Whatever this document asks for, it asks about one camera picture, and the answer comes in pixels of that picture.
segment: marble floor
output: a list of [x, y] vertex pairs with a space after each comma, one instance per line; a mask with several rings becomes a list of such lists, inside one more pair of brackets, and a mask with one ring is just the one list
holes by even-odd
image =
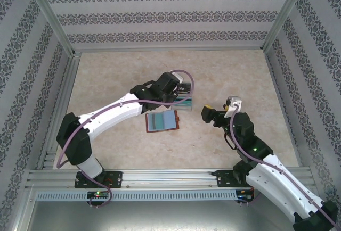
[[83, 53], [68, 112], [78, 116], [97, 110], [173, 69], [195, 79], [193, 110], [178, 111], [179, 130], [147, 134], [143, 114], [103, 132], [92, 149], [105, 169], [233, 167], [240, 158], [227, 146], [223, 130], [200, 115], [205, 104], [222, 110], [229, 95], [242, 98], [242, 111], [255, 124], [256, 135], [280, 160], [298, 166], [262, 50]]

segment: purple cable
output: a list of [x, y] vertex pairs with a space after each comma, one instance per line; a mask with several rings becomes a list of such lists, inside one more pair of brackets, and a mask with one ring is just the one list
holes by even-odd
[[[182, 103], [184, 101], [186, 101], [192, 94], [193, 94], [193, 91], [194, 91], [194, 79], [192, 77], [191, 74], [189, 74], [187, 71], [185, 70], [172, 70], [171, 73], [173, 72], [182, 72], [182, 73], [185, 73], [186, 75], [189, 76], [189, 78], [191, 79], [191, 90], [190, 90], [190, 93], [182, 100], [178, 101], [178, 102], [171, 102], [171, 103], [168, 103], [168, 102], [157, 102], [157, 101], [150, 101], [150, 100], [130, 100], [130, 101], [126, 101], [126, 102], [120, 102], [120, 103], [117, 103], [117, 104], [114, 104], [112, 106], [109, 106], [99, 112], [97, 112], [96, 114], [94, 114], [93, 116], [91, 116], [90, 118], [88, 118], [86, 121], [84, 121], [83, 123], [81, 123], [75, 130], [74, 132], [70, 135], [70, 137], [67, 139], [67, 141], [65, 142], [65, 145], [64, 145], [64, 148], [62, 149], [62, 152], [60, 153], [59, 155], [59, 158], [57, 160], [57, 168], [61, 168], [64, 164], [66, 164], [67, 162], [69, 162], [69, 160], [65, 160], [64, 162], [61, 163], [62, 161], [62, 158], [65, 154], [65, 151], [67, 150], [68, 146], [70, 145], [70, 142], [72, 141], [72, 139], [74, 138], [74, 136], [78, 133], [79, 130], [81, 130], [87, 123], [90, 123], [93, 119], [95, 119], [96, 117], [98, 117], [99, 115], [107, 112], [108, 110], [111, 110], [113, 108], [116, 108], [116, 107], [119, 107], [119, 106], [123, 106], [125, 104], [129, 104], [129, 103], [135, 103], [135, 102], [139, 102], [139, 103], [152, 103], [152, 104], [159, 104], [159, 105], [165, 105], [165, 106], [171, 106], [171, 105], [174, 105], [174, 104], [179, 104], [179, 103]], [[107, 186], [101, 184], [101, 183], [98, 183], [96, 180], [90, 178], [86, 173], [84, 173], [82, 171], [82, 174], [90, 181], [92, 181], [93, 183], [96, 183], [97, 185], [105, 188], [108, 190], [108, 192], [110, 193], [110, 197], [107, 201], [105, 201], [102, 205], [99, 205], [97, 206], [97, 208], [99, 207], [102, 207], [106, 204], [108, 204], [111, 199], [112, 199], [112, 192], [111, 192], [111, 189], [108, 188]]]
[[238, 109], [239, 109], [239, 106], [237, 104], [235, 104], [234, 106], [236, 106], [236, 110], [233, 112], [232, 114], [232, 117], [230, 119], [230, 131], [231, 131], [231, 137], [233, 139], [233, 142], [234, 144], [237, 146], [237, 148], [249, 159], [257, 162], [257, 163], [261, 163], [261, 164], [265, 164], [266, 166], [270, 166], [271, 168], [275, 169], [276, 171], [279, 171], [279, 173], [283, 174], [284, 176], [286, 176], [290, 182], [309, 200], [310, 203], [312, 203], [323, 215], [326, 219], [328, 219], [328, 221], [336, 228], [337, 231], [341, 231], [341, 229], [336, 225], [336, 223], [326, 214], [325, 211], [323, 211], [321, 209], [321, 207], [318, 206], [317, 203], [315, 203], [313, 201], [313, 199], [286, 173], [284, 172], [284, 170], [278, 168], [277, 166], [274, 166], [273, 164], [270, 164], [270, 163], [267, 163], [261, 159], [257, 159], [257, 158], [254, 158], [253, 156], [249, 155], [240, 145], [239, 143], [237, 142], [237, 139], [234, 135], [234, 132], [233, 132], [233, 119], [234, 119], [234, 116], [236, 115]]

